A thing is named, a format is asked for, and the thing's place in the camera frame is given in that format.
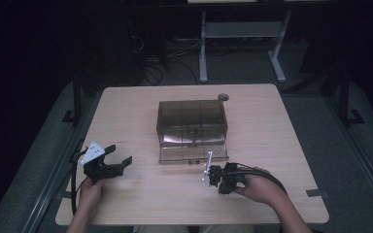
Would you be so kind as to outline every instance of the dark background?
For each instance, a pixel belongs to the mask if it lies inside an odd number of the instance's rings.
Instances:
[[[189,16],[192,17],[171,13],[159,17],[144,15],[131,26],[149,38],[149,52],[160,53],[162,50],[156,48],[159,48],[162,32],[165,32],[164,39],[172,34],[194,36],[199,33],[199,30],[188,30],[192,26],[178,26],[185,25],[185,18],[187,23],[199,23],[199,14]],[[76,74],[77,54],[83,52],[77,48],[76,41],[71,40],[71,25],[76,25],[73,28],[78,28],[78,32],[80,27],[90,27],[92,32],[96,29],[108,31],[102,25],[122,28],[122,34],[114,38],[117,37],[121,45],[128,43],[127,17],[119,15],[119,20],[113,22],[110,17],[94,16],[78,18],[77,22],[77,15],[50,1],[0,1],[0,200],[56,97]],[[294,11],[286,39],[296,41],[299,38],[311,43],[302,72],[314,73],[340,57],[348,57],[352,80],[365,90],[373,106],[373,2],[363,7]],[[128,56],[119,43],[109,39],[92,33],[91,37],[84,36],[82,43],[95,46],[95,53],[116,48],[122,52],[122,57]],[[111,58],[111,62],[119,60],[110,54],[104,55]],[[142,57],[131,56],[128,60],[134,67],[142,66]],[[96,62],[87,57],[79,60],[78,65],[93,63]],[[111,75],[111,71],[100,71],[102,68],[93,66],[92,74],[86,75],[88,79],[101,83],[96,80],[97,74]],[[114,69],[117,73],[127,72],[119,66]],[[142,78],[137,72],[130,72],[136,73],[130,83],[117,79],[110,84],[136,84]]]

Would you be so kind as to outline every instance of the finger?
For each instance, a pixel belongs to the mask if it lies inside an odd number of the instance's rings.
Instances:
[[[107,179],[99,180],[94,186],[103,187],[105,183],[107,182]]]
[[[235,187],[234,192],[236,192],[236,193],[238,193],[240,195],[245,196],[244,195],[244,193],[245,193],[245,188],[244,187],[237,186],[237,187]]]
[[[83,184],[81,184],[81,189],[87,189],[92,186],[92,179],[91,178],[86,178],[83,181]]]

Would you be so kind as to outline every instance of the floor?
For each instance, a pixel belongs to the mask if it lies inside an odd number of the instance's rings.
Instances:
[[[168,69],[151,60],[140,85],[190,85],[197,82],[196,50],[177,56],[193,41],[171,43]],[[307,42],[285,42],[279,60],[287,76],[279,83],[268,60],[274,41],[213,43],[209,48],[208,83],[273,83],[278,89],[291,87],[310,75],[299,74]],[[317,185],[325,193],[330,219],[312,224],[322,232],[373,232],[373,110],[365,93],[351,83],[350,109],[358,110],[364,124],[346,127],[336,114],[337,94],[323,98],[322,82],[297,93],[282,94],[301,147]],[[62,122],[73,109],[72,85],[59,95],[41,132],[0,205],[0,232],[64,232],[54,222],[60,198],[69,179],[70,157],[90,125],[101,91],[83,97],[83,118],[76,125]],[[278,232],[278,225],[258,225],[257,232]],[[131,232],[132,226],[91,226],[89,232]]]

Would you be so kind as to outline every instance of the wooden table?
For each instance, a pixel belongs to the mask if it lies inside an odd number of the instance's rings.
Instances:
[[[217,99],[224,102],[229,161],[269,170],[280,180],[304,220],[328,221],[320,196],[281,96],[273,84],[115,87],[105,89],[85,146],[117,145],[107,164],[133,156],[122,177],[111,179],[99,204],[94,224],[244,224],[278,223],[271,208],[202,182],[204,164],[160,165],[156,121],[159,101]],[[85,178],[79,166],[77,183]],[[64,198],[56,222],[72,219],[70,199]]]

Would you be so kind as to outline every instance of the human hand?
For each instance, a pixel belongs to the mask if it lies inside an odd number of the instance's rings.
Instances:
[[[102,195],[102,189],[106,179],[93,183],[91,178],[87,178],[81,185],[80,203],[77,212],[83,212],[88,218],[92,218],[96,212],[96,205]]]
[[[267,170],[257,168],[270,174]],[[248,168],[239,168],[240,170],[249,170]],[[265,203],[269,206],[277,202],[278,199],[287,197],[287,195],[273,182],[266,178],[254,175],[245,175],[247,183],[245,187],[236,187],[236,193],[243,195],[253,201]]]
[[[96,212],[96,205],[102,195],[102,187],[107,180],[100,180],[93,183],[91,178],[87,178],[81,185],[80,204],[75,212],[74,218],[69,224],[67,233],[86,232],[90,220]]]

